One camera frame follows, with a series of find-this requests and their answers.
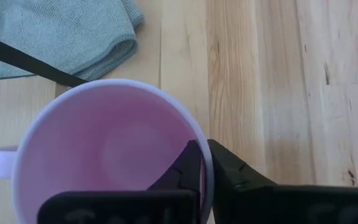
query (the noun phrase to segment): gray cloth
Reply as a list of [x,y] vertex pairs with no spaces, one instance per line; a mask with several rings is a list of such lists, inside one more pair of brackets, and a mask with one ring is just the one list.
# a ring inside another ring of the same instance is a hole
[[[0,0],[0,41],[90,81],[135,53],[143,19],[134,0]],[[0,62],[1,77],[19,75]]]

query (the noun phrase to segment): black object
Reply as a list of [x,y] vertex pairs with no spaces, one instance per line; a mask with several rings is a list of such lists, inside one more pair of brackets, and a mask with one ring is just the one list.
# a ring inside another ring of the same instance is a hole
[[0,42],[0,61],[65,86],[75,87],[87,82],[86,80],[60,71],[2,42]]
[[[277,185],[220,143],[208,140],[208,144],[214,164],[216,224],[358,223],[358,189]],[[200,159],[198,144],[190,141],[148,191],[64,193],[42,206],[38,221],[200,223]]]

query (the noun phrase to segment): wooden floor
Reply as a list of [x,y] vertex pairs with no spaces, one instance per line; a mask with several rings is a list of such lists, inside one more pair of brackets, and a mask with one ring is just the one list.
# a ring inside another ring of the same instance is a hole
[[[358,187],[358,1],[138,0],[139,51],[105,78],[155,85],[276,182]],[[0,81],[0,147],[64,87]],[[12,223],[0,180],[0,223]]]

